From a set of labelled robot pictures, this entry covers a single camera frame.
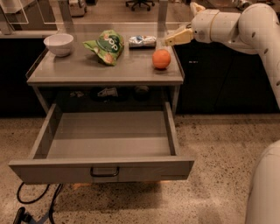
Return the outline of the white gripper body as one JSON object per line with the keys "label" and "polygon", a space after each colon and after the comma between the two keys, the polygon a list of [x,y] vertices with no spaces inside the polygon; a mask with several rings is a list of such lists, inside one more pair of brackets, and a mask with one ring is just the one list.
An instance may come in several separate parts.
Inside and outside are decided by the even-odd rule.
{"label": "white gripper body", "polygon": [[202,43],[211,43],[211,26],[219,10],[202,10],[192,19],[194,39]]}

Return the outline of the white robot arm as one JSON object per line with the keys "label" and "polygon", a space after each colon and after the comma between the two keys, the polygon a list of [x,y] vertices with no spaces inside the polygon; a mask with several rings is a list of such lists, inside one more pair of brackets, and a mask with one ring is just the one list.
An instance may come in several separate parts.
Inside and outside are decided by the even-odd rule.
{"label": "white robot arm", "polygon": [[[259,55],[280,106],[280,23],[275,11],[265,3],[254,3],[241,13],[210,10],[197,3],[190,7],[191,26],[179,27],[164,43],[183,45],[195,39]],[[268,146],[256,160],[245,224],[280,224],[280,141]]]}

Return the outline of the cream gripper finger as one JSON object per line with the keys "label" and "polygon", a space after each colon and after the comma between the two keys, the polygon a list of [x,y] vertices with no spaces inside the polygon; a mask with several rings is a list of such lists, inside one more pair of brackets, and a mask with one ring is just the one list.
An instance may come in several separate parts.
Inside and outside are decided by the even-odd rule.
{"label": "cream gripper finger", "polygon": [[164,43],[167,46],[176,46],[176,45],[188,44],[192,40],[193,40],[193,29],[181,26],[173,33],[168,34],[164,39]]}
{"label": "cream gripper finger", "polygon": [[190,2],[190,9],[194,16],[196,16],[201,11],[204,11],[206,8],[203,5],[200,5],[195,2]]}

